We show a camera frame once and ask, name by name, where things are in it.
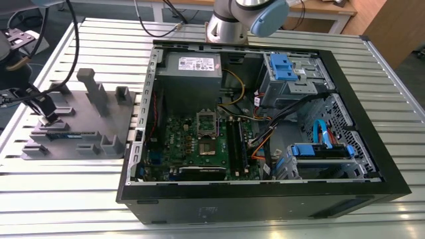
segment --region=blue latch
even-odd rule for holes
[[[352,146],[347,145],[347,146],[346,146],[346,151],[347,151],[347,153],[350,154],[350,157],[354,157],[355,151],[354,151]]]
[[[298,144],[291,146],[291,154],[293,156],[314,156],[314,149],[312,146],[308,144]]]
[[[291,71],[291,62],[285,54],[270,54],[270,64],[274,78],[278,81],[296,81],[298,76]]]

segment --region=cable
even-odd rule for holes
[[[327,92],[318,93],[316,95],[308,95],[308,96],[303,97],[302,99],[299,99],[298,101],[293,102],[290,105],[287,105],[279,111],[279,113],[274,116],[274,118],[269,121],[269,123],[266,125],[266,131],[263,133],[261,133],[259,136],[257,138],[254,138],[250,143],[255,143],[261,138],[263,138],[267,135],[267,133],[271,130],[274,130],[274,128],[277,127],[278,120],[285,119],[285,117],[287,115],[290,115],[291,113],[294,113],[304,105],[304,103],[307,103],[310,100],[326,98],[327,96],[328,96]]]
[[[21,67],[30,61],[30,59],[33,58],[33,56],[34,56],[34,54],[35,54],[35,52],[37,52],[37,50],[38,50],[38,47],[39,47],[42,38],[43,38],[46,20],[47,20],[47,8],[45,9],[45,14],[43,14],[42,23],[41,23],[39,35],[38,35],[37,42],[35,42],[35,44],[34,44],[34,46],[33,46],[31,52],[30,52],[23,58],[21,58],[19,61],[17,61],[13,65],[5,67],[5,69],[6,69],[7,71],[15,71],[15,70],[17,70],[18,68],[21,68]]]
[[[50,93],[50,92],[55,91],[57,89],[59,89],[59,87],[62,87],[66,84],[66,82],[69,81],[69,79],[70,79],[70,76],[73,74],[74,67],[75,67],[77,61],[78,61],[79,35],[78,35],[78,22],[77,22],[77,17],[75,17],[74,11],[73,11],[71,3],[70,3],[69,0],[65,0],[65,1],[66,1],[66,5],[67,5],[67,8],[69,8],[70,15],[71,15],[73,31],[74,31],[74,55],[73,55],[73,61],[71,61],[71,65],[70,65],[70,69],[69,69],[69,73],[66,75],[66,78],[59,84],[57,84],[50,89],[47,89],[47,90],[45,90],[45,91],[42,91],[42,92],[39,92],[37,94],[33,94],[30,96],[15,98],[15,99],[10,99],[7,101],[7,103],[17,102],[17,101],[27,101],[27,100],[30,100],[30,99],[33,99],[35,97],[45,96],[47,93]]]
[[[46,26],[46,19],[47,19],[47,10],[49,8],[46,8],[43,10],[43,18],[42,18],[42,23],[41,23],[41,30],[39,30],[39,35],[38,35],[38,40],[33,46],[31,52],[29,53],[29,55],[26,56],[29,59],[33,58],[34,54],[37,53],[42,38],[43,38],[43,33],[45,33],[45,26]]]
[[[320,99],[320,98],[326,98],[328,96],[327,92],[323,93],[318,93],[315,95],[308,95],[306,97],[303,97],[302,99],[299,99],[298,101],[293,102],[290,105],[287,105],[281,111],[279,113],[274,116],[274,118],[271,119],[271,121],[269,122],[267,126],[270,126],[271,124],[274,124],[279,119],[283,119],[287,115],[290,115],[291,113],[294,113],[303,105],[304,103],[307,103],[311,100],[315,99]]]
[[[259,120],[259,119],[254,119],[254,118],[251,118],[251,117],[234,114],[233,112],[230,112],[230,111],[229,111],[223,106],[221,106],[221,105],[218,105],[218,107],[219,107],[230,116],[246,118],[246,119],[255,120],[255,121],[262,121],[262,120]]]
[[[250,157],[255,157],[255,153],[258,152],[258,150],[261,149],[261,147],[263,146],[265,142],[267,141],[267,139],[270,138],[273,132],[267,135],[267,137],[263,139],[263,141],[261,142],[261,144],[258,145],[257,149],[254,150],[254,152],[251,153]]]
[[[38,23],[35,25],[29,25],[27,23],[29,23],[29,20],[31,20],[31,19],[41,19],[41,21],[42,21],[42,16],[27,16],[27,17],[22,16],[19,19],[19,22],[17,24],[14,24],[14,26],[11,26],[11,22],[15,19],[15,17],[18,17],[18,15],[21,15],[25,11],[26,10],[13,13],[13,15],[10,16],[10,18],[6,21],[6,29],[15,28],[15,26],[18,26],[19,24],[22,24],[26,28],[33,28],[33,27],[38,26]]]
[[[175,15],[178,15],[183,24],[187,24],[187,20],[186,20],[185,16],[182,16],[182,14],[177,11],[171,2],[169,0],[162,0],[162,2],[170,7],[170,9],[174,11]]]
[[[229,71],[227,69],[222,69],[222,70],[229,72],[230,75],[234,76],[234,78],[237,79],[237,81],[239,82],[239,85],[241,85],[241,93],[239,93],[239,97],[235,99],[235,101],[231,101],[230,103],[218,104],[218,106],[229,106],[229,105],[233,105],[234,103],[237,103],[243,98],[245,85],[243,85],[243,81],[241,81],[239,77],[231,71]]]
[[[139,22],[141,28],[143,29],[143,31],[146,32],[146,34],[147,34],[149,36],[159,38],[159,37],[166,36],[166,35],[170,34],[173,31],[177,30],[177,28],[178,28],[178,26],[179,26],[178,24],[173,27],[171,30],[169,30],[169,31],[167,31],[166,33],[163,33],[162,35],[154,35],[154,34],[151,34],[151,33],[147,31],[147,29],[145,28],[143,22],[141,21],[141,17],[139,17],[139,14],[138,14],[137,0],[134,0],[134,8],[135,8],[135,14],[137,14],[137,18],[138,18],[138,22]]]
[[[296,20],[296,24],[291,29],[289,29],[289,31],[293,31],[302,24],[303,17],[304,17],[304,3],[302,0],[300,0],[300,5],[302,5],[302,10],[300,10],[300,15],[299,15],[298,20]]]
[[[13,13],[13,15],[10,16],[10,18],[6,21],[6,28],[10,29],[10,24],[11,21],[14,20],[14,18],[17,17],[17,15],[19,15],[23,11],[17,11],[15,13]]]
[[[257,116],[257,114],[255,114],[258,109],[259,109],[259,107],[255,107],[255,108],[254,108],[253,113],[251,113],[251,114],[253,114],[253,117],[254,117],[255,119],[263,119],[263,117],[259,117],[259,116]]]
[[[197,16],[198,13],[199,13],[199,10],[197,10],[197,12],[193,14],[193,17],[191,17],[187,21],[191,21],[193,18]]]
[[[237,108],[237,110],[238,110],[239,114],[243,116],[243,115],[245,115],[245,113],[243,113],[243,111],[241,110],[241,108],[238,107],[238,105],[237,105],[237,104],[234,104],[233,106]]]

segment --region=power supply label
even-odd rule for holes
[[[213,71],[213,58],[181,57],[178,59],[178,70]]]

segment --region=metal workbench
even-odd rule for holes
[[[146,26],[158,34],[173,24]],[[170,35],[170,39],[189,41],[203,41],[203,37],[202,25],[186,25]],[[105,89],[123,85],[139,93],[153,39],[138,22],[87,18],[79,26],[79,38],[75,69],[93,68]],[[0,238],[423,238],[425,114],[372,45],[356,36],[291,31],[269,38],[249,36],[249,42],[332,51],[412,193],[328,220],[145,226],[125,205],[114,202],[122,159],[19,158],[37,122],[21,105],[0,137]],[[73,52],[69,27],[35,79],[41,89],[65,78]],[[67,87],[82,87],[74,75]],[[130,127],[137,112],[135,104]]]

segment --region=yellow wire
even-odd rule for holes
[[[222,69],[222,70],[226,71],[226,72],[229,72],[229,73],[234,76],[234,78],[238,80],[239,85],[241,85],[239,97],[238,97],[234,101],[231,101],[231,102],[229,102],[229,103],[218,104],[219,106],[229,106],[229,105],[233,105],[235,102],[238,102],[239,99],[243,97],[243,94],[245,94],[245,85],[243,85],[243,82],[241,81],[239,77],[238,77],[231,71],[229,71],[227,69]]]

